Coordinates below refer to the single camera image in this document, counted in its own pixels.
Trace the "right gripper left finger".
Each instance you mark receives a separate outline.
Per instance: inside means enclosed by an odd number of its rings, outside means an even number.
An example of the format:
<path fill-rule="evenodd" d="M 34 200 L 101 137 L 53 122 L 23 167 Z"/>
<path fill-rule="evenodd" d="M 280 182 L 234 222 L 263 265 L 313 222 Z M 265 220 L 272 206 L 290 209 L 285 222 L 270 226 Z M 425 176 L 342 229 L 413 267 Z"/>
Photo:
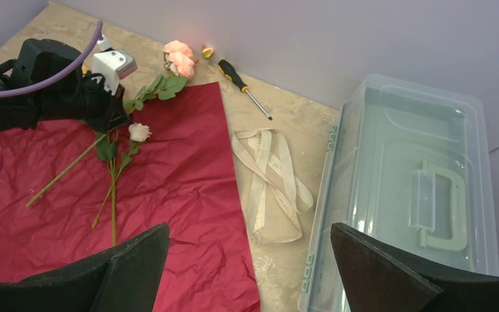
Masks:
<path fill-rule="evenodd" d="M 152 311 L 169 246 L 161 223 L 66 266 L 0 283 L 0 311 Z"/>

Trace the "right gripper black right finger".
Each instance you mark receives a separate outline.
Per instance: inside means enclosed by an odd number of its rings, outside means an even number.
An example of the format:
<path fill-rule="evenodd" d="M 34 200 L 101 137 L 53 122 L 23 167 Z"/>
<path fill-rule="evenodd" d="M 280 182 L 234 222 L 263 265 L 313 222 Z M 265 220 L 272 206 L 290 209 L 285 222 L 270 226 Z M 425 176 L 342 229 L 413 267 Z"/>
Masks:
<path fill-rule="evenodd" d="M 352 311 L 499 311 L 499 277 L 442 265 L 343 224 L 331 244 Z"/>

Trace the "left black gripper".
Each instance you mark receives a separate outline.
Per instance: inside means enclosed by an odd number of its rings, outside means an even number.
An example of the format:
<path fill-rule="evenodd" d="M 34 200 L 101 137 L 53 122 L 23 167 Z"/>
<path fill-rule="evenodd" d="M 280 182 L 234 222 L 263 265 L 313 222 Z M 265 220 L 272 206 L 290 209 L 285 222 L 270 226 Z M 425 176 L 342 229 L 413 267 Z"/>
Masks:
<path fill-rule="evenodd" d="M 105 90 L 103 80 L 99 78 L 84 78 L 79 87 L 79 92 L 44 92 L 38 119 L 79 120 L 100 133 L 108 133 L 130 122 L 123 106 L 125 87 L 122 84 L 118 85 L 115 94 Z"/>

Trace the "small white rose stem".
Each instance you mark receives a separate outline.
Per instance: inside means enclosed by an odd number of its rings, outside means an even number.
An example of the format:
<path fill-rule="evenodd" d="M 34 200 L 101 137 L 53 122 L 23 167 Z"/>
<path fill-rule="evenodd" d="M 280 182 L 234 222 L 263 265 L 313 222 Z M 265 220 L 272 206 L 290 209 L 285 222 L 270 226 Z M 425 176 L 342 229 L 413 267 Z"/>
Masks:
<path fill-rule="evenodd" d="M 133 162 L 134 157 L 138 154 L 140 145 L 147 141 L 152 135 L 150 126 L 142 123 L 132 123 L 128 126 L 127 130 L 129 134 L 128 147 L 122 152 L 120 152 L 121 136 L 119 131 L 116 131 L 114 136 L 108 133 L 96 133 L 96 156 L 99 161 L 104 162 L 107 166 L 108 173 L 110 174 L 110 187 L 107 190 L 105 198 L 101 203 L 94 221 L 92 222 L 91 228 L 95 228 L 98 225 L 104 208 L 107 203 L 110 202 L 112 246 L 116 246 L 118 244 L 117 182 L 120 175 Z"/>

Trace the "peach rose stem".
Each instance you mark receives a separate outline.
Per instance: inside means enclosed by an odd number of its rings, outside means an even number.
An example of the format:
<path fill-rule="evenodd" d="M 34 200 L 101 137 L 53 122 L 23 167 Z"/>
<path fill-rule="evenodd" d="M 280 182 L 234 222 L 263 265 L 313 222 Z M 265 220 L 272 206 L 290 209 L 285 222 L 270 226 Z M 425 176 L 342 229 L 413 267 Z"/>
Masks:
<path fill-rule="evenodd" d="M 194 66 L 198 62 L 192 50 L 184 43 L 174 40 L 167 43 L 162 51 L 164 57 L 164 68 L 168 75 L 158 75 L 149 86 L 140 89 L 132 100 L 123 102 L 126 113 L 131 117 L 134 111 L 141 111 L 144 102 L 151 99 L 166 101 L 174 98 L 177 93 L 187 84 L 188 80 L 194 76 Z M 82 158 L 90 151 L 96 151 L 96 141 L 83 151 L 71 164 L 61 173 L 52 179 L 40 192 L 38 192 L 26 204 L 30 207 L 41 198 L 62 176 L 67 174 Z"/>

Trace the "flower bouquet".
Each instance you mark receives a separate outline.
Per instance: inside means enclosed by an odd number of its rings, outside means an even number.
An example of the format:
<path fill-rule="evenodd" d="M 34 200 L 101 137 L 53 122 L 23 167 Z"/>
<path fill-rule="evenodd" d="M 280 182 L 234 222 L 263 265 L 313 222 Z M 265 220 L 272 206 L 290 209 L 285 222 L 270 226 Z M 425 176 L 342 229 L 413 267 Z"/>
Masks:
<path fill-rule="evenodd" d="M 152 311 L 259 311 L 218 83 L 154 99 L 134 115 L 152 135 L 117 182 L 121 244 L 161 223 L 170 246 Z M 32 207 L 27 202 L 94 140 L 76 121 L 0 132 L 0 283 L 66 266 L 112 246 L 110 187 L 91 153 Z"/>

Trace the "cream ribbon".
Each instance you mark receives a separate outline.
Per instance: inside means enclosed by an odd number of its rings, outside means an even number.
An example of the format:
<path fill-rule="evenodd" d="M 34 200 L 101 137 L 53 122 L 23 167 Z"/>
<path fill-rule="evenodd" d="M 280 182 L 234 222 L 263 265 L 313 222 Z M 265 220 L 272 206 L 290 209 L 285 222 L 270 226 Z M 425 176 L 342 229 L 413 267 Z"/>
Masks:
<path fill-rule="evenodd" d="M 233 155 L 251 173 L 244 219 L 256 244 L 286 244 L 303 237 L 300 214 L 314 206 L 314 197 L 296 176 L 284 134 L 261 128 L 234 132 Z"/>

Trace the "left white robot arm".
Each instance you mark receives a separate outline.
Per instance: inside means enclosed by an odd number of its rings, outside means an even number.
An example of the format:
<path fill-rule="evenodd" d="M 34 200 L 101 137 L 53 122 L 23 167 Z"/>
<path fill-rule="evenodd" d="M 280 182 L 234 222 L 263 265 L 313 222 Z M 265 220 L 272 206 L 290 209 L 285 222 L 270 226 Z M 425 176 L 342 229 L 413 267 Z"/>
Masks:
<path fill-rule="evenodd" d="M 124 87 L 113 92 L 102 73 L 83 73 L 80 57 L 79 50 L 56 40 L 25 40 L 17 58 L 0 64 L 0 131 L 80 120 L 107 133 L 129 123 Z"/>

